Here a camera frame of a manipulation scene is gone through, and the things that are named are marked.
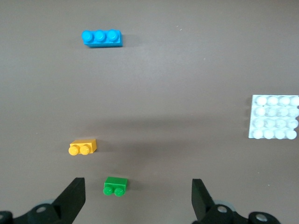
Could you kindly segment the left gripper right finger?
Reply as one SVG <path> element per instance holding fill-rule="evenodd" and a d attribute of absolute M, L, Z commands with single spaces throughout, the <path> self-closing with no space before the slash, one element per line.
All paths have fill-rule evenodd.
<path fill-rule="evenodd" d="M 278 224 L 273 215 L 254 211 L 248 217 L 239 215 L 232 204 L 213 200 L 201 179 L 192 180 L 192 206 L 195 224 Z"/>

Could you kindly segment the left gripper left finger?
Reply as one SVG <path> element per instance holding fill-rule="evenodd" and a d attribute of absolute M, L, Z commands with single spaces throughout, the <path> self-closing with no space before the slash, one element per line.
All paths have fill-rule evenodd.
<path fill-rule="evenodd" d="M 85 204 L 85 179 L 75 178 L 52 202 L 42 203 L 19 217 L 0 212 L 2 224 L 72 224 Z"/>

